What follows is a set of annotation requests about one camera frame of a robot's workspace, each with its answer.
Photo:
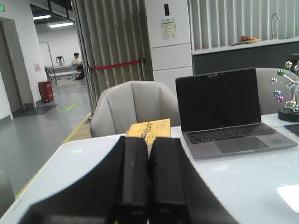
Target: laptop trackpad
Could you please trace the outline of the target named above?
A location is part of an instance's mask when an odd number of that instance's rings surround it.
[[[215,142],[215,144],[222,153],[237,153],[268,148],[268,146],[257,137],[224,140]]]

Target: fluorescent light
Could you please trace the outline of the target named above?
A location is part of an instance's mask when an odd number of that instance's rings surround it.
[[[51,17],[51,15],[36,16],[36,17],[33,17],[33,20],[40,20],[40,19],[50,18],[50,17]]]
[[[50,25],[51,28],[55,28],[55,27],[65,27],[65,26],[71,26],[73,25],[73,22],[66,22],[66,23],[59,23],[59,24],[54,24],[54,25]]]

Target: plate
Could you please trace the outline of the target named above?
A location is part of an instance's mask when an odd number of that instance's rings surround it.
[[[255,43],[260,41],[261,39],[256,39],[256,40],[248,40],[248,41],[242,41],[243,43]]]

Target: white countertop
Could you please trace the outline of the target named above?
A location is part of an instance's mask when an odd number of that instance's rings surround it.
[[[263,115],[262,121],[295,142],[299,137],[283,125],[277,114]],[[113,135],[66,143],[59,147],[25,191],[0,219],[0,224],[17,224],[31,204],[68,187],[96,166],[117,142]],[[171,128],[180,138],[191,163],[205,183],[240,224],[298,224],[278,188],[299,184],[299,147],[261,153],[195,161],[180,127]]]
[[[238,50],[238,49],[245,49],[245,48],[255,48],[255,47],[262,47],[262,46],[282,44],[282,43],[290,43],[290,42],[296,42],[296,41],[299,41],[299,36],[293,37],[293,38],[286,38],[286,39],[258,41],[255,43],[240,44],[240,45],[235,45],[235,46],[223,46],[223,47],[210,48],[210,49],[198,49],[198,50],[192,51],[192,55],[201,55],[201,54],[222,52],[222,51],[228,51],[228,50]]]

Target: yellow book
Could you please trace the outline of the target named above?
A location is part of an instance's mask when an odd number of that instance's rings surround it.
[[[127,137],[142,137],[148,146],[152,145],[156,137],[170,137],[170,119],[132,124]]]

